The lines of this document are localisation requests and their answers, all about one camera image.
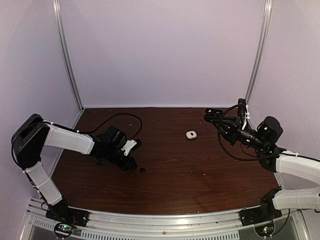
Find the white earbud charging case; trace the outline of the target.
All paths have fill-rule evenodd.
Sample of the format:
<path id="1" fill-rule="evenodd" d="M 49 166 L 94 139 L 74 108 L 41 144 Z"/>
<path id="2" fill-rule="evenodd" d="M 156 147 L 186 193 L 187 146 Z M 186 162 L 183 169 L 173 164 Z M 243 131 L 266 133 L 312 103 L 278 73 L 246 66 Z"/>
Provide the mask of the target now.
<path id="1" fill-rule="evenodd" d="M 185 133 L 185 136 L 186 136 L 186 138 L 187 138 L 188 140 L 193 140 L 193 139 L 196 139 L 196 138 L 197 138 L 197 133 L 196 133 L 195 131 L 191 130 L 191 131 L 187 131 L 187 132 Z"/>

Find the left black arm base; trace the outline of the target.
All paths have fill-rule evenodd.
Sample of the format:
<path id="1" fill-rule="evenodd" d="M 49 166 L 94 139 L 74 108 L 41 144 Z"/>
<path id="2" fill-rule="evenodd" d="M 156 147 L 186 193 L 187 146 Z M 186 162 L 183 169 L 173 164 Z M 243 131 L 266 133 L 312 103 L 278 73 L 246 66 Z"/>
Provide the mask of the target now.
<path id="1" fill-rule="evenodd" d="M 59 191 L 44 194 L 42 197 L 47 205 L 46 218 L 72 226 L 87 226 L 89 212 L 69 207 L 69 203 Z"/>

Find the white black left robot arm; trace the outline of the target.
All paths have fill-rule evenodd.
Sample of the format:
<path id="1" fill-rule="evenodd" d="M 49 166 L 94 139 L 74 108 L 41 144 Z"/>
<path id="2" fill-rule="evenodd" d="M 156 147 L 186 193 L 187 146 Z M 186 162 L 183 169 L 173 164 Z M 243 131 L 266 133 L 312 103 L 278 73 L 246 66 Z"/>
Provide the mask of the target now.
<path id="1" fill-rule="evenodd" d="M 53 206 L 52 213 L 61 222 L 72 218 L 72 211 L 63 204 L 64 197 L 52 180 L 52 174 L 63 151 L 106 160 L 122 171 L 137 168 L 131 152 L 138 149 L 140 139 L 127 135 L 114 125 L 106 132 L 81 131 L 59 125 L 32 114 L 11 137 L 11 156 L 28 177 L 44 201 Z"/>

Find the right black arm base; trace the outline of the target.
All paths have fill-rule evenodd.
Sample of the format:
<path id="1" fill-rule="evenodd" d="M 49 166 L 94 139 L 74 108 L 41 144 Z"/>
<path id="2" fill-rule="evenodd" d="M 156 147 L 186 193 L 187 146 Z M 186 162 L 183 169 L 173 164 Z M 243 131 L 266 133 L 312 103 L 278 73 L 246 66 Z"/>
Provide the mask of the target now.
<path id="1" fill-rule="evenodd" d="M 268 222 L 282 216 L 281 210 L 277 210 L 273 204 L 273 198 L 281 188 L 275 188 L 267 192 L 260 199 L 260 206 L 243 208 L 238 212 L 242 226 L 255 225 Z"/>

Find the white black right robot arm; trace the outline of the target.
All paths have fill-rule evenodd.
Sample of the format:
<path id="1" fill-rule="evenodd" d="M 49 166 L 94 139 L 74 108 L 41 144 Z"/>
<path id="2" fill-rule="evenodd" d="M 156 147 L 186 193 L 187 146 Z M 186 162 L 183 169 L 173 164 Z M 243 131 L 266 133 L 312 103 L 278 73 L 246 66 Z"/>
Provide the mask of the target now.
<path id="1" fill-rule="evenodd" d="M 293 175 L 315 184 L 320 183 L 319 159 L 293 153 L 276 145 L 283 133 L 280 122 L 267 116 L 257 130 L 241 126 L 240 117 L 222 117 L 221 112 L 204 116 L 206 122 L 213 124 L 219 136 L 231 145 L 236 142 L 255 150 L 256 161 L 267 171 Z M 260 200 L 256 210 L 259 220 L 268 220 L 276 211 L 301 209 L 320 211 L 319 186 L 307 189 L 272 189 Z"/>

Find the left circuit board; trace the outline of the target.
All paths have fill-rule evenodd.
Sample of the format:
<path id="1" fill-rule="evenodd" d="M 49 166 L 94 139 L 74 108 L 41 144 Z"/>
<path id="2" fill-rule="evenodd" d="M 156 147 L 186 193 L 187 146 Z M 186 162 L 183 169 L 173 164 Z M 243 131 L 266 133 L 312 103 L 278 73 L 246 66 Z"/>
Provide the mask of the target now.
<path id="1" fill-rule="evenodd" d="M 76 228 L 72 225 L 66 224 L 59 222 L 57 223 L 54 228 L 53 228 L 53 233 L 58 237 L 58 238 L 68 238 L 70 237 L 74 230 Z"/>

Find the circuit board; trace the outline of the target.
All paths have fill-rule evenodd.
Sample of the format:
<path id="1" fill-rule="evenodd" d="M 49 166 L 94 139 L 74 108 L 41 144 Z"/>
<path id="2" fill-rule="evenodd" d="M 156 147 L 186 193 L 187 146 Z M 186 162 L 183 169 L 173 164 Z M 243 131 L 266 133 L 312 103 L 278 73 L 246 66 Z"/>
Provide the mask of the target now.
<path id="1" fill-rule="evenodd" d="M 257 225 L 254 227 L 255 233 L 259 236 L 259 237 L 269 237 L 270 235 L 272 235 L 275 231 L 275 225 L 274 224 L 262 224 L 262 225 Z"/>
<path id="2" fill-rule="evenodd" d="M 72 225 L 66 224 L 59 222 L 57 223 L 54 228 L 53 228 L 53 233 L 58 237 L 58 238 L 68 238 L 70 237 L 74 230 L 76 228 Z"/>

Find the right circuit board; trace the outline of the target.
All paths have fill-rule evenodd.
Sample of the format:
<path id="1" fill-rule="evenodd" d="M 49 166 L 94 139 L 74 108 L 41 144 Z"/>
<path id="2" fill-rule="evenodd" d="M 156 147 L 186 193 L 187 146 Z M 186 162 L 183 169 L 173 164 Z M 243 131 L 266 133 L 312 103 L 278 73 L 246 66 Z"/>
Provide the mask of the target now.
<path id="1" fill-rule="evenodd" d="M 259 237 L 269 237 L 270 235 L 272 235 L 275 231 L 275 225 L 274 224 L 262 224 L 262 225 L 257 225 L 254 227 L 255 233 L 259 236 Z"/>

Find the aluminium front rail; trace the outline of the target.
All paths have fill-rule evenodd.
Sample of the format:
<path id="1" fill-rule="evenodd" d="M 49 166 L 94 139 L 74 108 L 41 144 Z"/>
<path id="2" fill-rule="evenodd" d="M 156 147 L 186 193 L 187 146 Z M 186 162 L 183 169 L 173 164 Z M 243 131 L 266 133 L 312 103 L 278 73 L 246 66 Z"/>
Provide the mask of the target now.
<path id="1" fill-rule="evenodd" d="M 20 240 L 308 240 L 302 213 L 282 212 L 271 221 L 242 226 L 239 210 L 178 215 L 120 214 L 89 212 L 86 227 L 74 226 L 73 234 L 59 238 L 58 223 L 46 218 L 47 208 L 40 199 L 31 199 L 26 211 Z M 255 226 L 273 224 L 274 232 L 260 237 Z"/>

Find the right aluminium frame post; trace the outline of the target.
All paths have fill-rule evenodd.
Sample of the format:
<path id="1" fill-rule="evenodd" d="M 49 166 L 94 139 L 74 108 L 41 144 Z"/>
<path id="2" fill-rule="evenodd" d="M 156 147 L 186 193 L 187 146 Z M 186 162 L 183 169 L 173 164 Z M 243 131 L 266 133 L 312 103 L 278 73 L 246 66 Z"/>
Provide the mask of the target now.
<path id="1" fill-rule="evenodd" d="M 265 0 L 264 1 L 264 8 L 262 13 L 262 20 L 261 20 L 261 27 L 260 27 L 260 34 L 258 39 L 257 50 L 253 62 L 253 67 L 249 79 L 249 84 L 247 87 L 245 100 L 248 104 L 252 97 L 254 87 L 258 78 L 260 66 L 263 59 L 263 53 L 265 50 L 265 46 L 267 43 L 267 38 L 270 29 L 271 17 L 272 17 L 272 8 L 273 8 L 273 1 L 272 0 Z"/>

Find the aluminium frame post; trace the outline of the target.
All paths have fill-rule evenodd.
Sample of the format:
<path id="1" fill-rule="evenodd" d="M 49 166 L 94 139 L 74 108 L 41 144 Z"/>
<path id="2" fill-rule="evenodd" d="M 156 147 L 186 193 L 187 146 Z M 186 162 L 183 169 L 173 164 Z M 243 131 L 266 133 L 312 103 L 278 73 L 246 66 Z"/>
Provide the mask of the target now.
<path id="1" fill-rule="evenodd" d="M 260 27 L 260 34 L 258 39 L 257 50 L 253 62 L 253 67 L 249 79 L 249 84 L 247 87 L 245 100 L 248 104 L 252 97 L 254 87 L 258 78 L 260 66 L 263 59 L 263 53 L 265 50 L 265 46 L 267 43 L 267 38 L 270 29 L 271 17 L 272 17 L 272 8 L 273 8 L 273 1 L 272 0 L 265 0 L 264 1 L 264 8 L 262 13 L 262 20 L 261 20 L 261 27 Z"/>
<path id="2" fill-rule="evenodd" d="M 77 109 L 80 112 L 82 112 L 84 110 L 84 107 L 83 107 L 83 103 L 81 101 L 79 90 L 76 84 L 72 63 L 71 63 L 71 59 L 68 51 L 68 44 L 67 44 L 67 39 L 65 35 L 65 30 L 64 30 L 60 0 L 53 0 L 52 6 L 53 6 L 53 13 L 56 21 L 56 26 L 57 26 L 57 33 L 58 33 L 58 39 L 60 42 L 62 58 L 63 58 L 64 66 L 66 69 L 66 74 L 68 77 L 68 81 L 71 87 L 71 91 L 72 91 Z"/>

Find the left aluminium frame post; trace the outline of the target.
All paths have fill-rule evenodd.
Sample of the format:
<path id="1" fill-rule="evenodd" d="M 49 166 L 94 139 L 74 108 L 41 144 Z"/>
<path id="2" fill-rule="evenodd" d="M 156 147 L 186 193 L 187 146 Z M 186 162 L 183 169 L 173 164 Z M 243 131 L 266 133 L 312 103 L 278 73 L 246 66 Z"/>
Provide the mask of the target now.
<path id="1" fill-rule="evenodd" d="M 82 112 L 84 110 L 84 107 L 83 107 L 83 103 L 81 101 L 79 90 L 76 84 L 72 63 L 71 63 L 71 59 L 68 51 L 68 44 L 67 44 L 67 39 L 65 35 L 65 30 L 64 30 L 60 0 L 53 0 L 52 6 L 53 6 L 53 13 L 56 21 L 56 26 L 57 26 L 57 33 L 58 33 L 58 39 L 60 42 L 62 58 L 63 58 L 64 66 L 66 69 L 66 74 L 68 77 L 68 81 L 71 87 L 71 91 L 72 91 L 77 109 L 80 112 Z"/>

